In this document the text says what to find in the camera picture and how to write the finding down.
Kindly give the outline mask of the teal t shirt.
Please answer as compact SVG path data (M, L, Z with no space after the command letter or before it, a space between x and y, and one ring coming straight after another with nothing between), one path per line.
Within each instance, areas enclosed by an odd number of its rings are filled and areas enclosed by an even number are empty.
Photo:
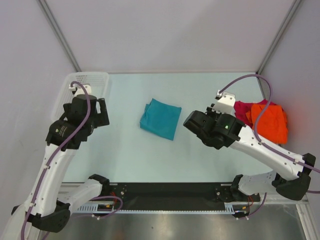
M145 105L139 126L147 132L173 141L181 112L181 107L165 104L153 98Z

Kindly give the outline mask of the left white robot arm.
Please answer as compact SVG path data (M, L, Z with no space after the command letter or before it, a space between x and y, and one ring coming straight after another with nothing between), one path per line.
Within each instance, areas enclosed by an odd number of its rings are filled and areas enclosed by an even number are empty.
M45 139L41 170L27 200L13 208L7 230L26 237L28 226L50 233L60 232L70 216L87 201L110 196L109 179L91 175L76 190L59 196L67 168L94 129L109 125L104 98L78 94L63 106L62 116L51 124Z

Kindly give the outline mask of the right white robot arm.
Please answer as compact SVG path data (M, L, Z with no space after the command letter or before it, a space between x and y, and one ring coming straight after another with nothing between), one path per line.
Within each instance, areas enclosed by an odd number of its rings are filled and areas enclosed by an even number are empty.
M289 152L263 137L256 137L250 127L227 113L195 110L183 126L207 147L238 150L271 169L257 175L237 175L230 187L230 194L235 200L276 192L289 200L300 201L309 190L310 173L316 161L312 154Z

